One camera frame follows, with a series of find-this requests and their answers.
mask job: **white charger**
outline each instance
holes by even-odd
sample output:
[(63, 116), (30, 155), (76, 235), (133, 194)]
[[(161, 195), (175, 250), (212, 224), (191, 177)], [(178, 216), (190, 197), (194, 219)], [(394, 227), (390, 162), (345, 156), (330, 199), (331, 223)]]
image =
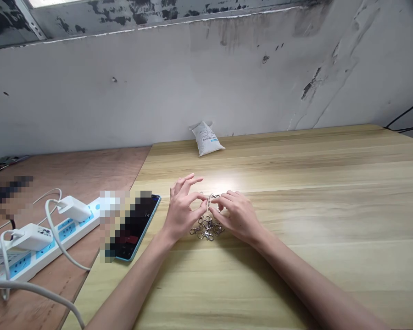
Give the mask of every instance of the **white charger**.
[(78, 222), (86, 221), (91, 215), (89, 207), (83, 202), (77, 200), (75, 197), (67, 196), (56, 203), (58, 213), (63, 214)]
[(14, 229), (11, 248), (39, 251), (52, 243), (52, 231), (48, 228), (30, 223), (21, 229)]

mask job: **white wall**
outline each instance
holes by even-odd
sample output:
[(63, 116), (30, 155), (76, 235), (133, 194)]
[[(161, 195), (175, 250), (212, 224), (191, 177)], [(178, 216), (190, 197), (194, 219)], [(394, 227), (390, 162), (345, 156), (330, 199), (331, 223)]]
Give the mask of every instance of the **white wall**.
[(413, 1), (334, 0), (0, 49), (0, 156), (191, 139), (202, 119), (219, 137), (385, 125), (411, 105)]

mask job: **white bag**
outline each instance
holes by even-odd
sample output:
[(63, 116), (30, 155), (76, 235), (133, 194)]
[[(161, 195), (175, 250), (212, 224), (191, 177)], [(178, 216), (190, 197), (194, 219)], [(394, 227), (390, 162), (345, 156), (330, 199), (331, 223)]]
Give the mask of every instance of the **white bag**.
[(216, 135), (212, 129), (204, 122), (201, 121), (199, 125), (194, 128), (190, 128), (196, 136), (197, 148), (199, 149), (199, 157), (205, 154), (209, 154), (213, 151), (225, 149), (217, 140)]

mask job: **wooden table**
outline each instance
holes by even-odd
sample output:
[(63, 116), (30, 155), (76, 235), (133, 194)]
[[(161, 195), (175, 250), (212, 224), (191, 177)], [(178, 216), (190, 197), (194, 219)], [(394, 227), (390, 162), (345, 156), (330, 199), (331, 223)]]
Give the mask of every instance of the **wooden table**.
[[(153, 145), (132, 190), (162, 202), (140, 251), (162, 227), (169, 187), (195, 172), (196, 190), (239, 190), (260, 221), (393, 329), (413, 329), (413, 139), (374, 125)], [(132, 264), (94, 266), (76, 300), (85, 322)], [(136, 329), (304, 329), (315, 323), (252, 248), (224, 232), (188, 235), (164, 262)], [(78, 329), (73, 314), (63, 329)]]
[[(34, 200), (52, 188), (58, 187), (64, 197), (73, 195), (86, 204), (98, 198), (100, 191), (129, 190), (149, 150), (150, 147), (123, 148), (31, 157), (0, 171), (1, 184), (13, 181), (15, 176), (33, 176), (31, 187), (0, 207), (8, 208), (8, 214), (16, 214), (15, 222), (19, 228), (30, 222), (38, 223), (45, 217), (46, 200), (58, 198), (58, 195), (50, 195), (33, 209), (30, 207)], [(54, 212), (52, 220), (58, 224), (64, 217)], [(11, 225), (0, 230), (0, 233), (6, 229), (11, 229)], [(79, 263), (91, 266), (99, 246), (100, 231), (95, 228), (71, 247), (69, 253)], [(30, 282), (74, 301), (86, 276), (84, 270), (74, 266), (62, 255)], [(47, 298), (26, 291), (12, 291), (7, 303), (0, 297), (0, 330), (58, 329), (65, 319), (65, 313), (64, 306)]]

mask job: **hand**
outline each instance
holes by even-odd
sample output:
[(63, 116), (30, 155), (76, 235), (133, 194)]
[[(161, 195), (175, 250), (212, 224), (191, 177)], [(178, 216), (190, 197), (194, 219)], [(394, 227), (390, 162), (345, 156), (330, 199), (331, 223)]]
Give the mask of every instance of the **hand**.
[(229, 211), (229, 217), (226, 217), (210, 206), (210, 212), (217, 221), (222, 223), (238, 239), (250, 245), (255, 243), (256, 237), (263, 231), (263, 227), (248, 198), (240, 192), (228, 190), (219, 198), (212, 199), (211, 203), (219, 204), (219, 210), (226, 207)]
[[(193, 224), (207, 210), (208, 198), (206, 196), (199, 192), (188, 194), (190, 187), (202, 180), (203, 177), (195, 178), (194, 173), (191, 173), (185, 178), (179, 178), (170, 188), (170, 207), (162, 231), (170, 237), (173, 243), (188, 234)], [(203, 202), (198, 209), (192, 211), (190, 204), (196, 199)]]

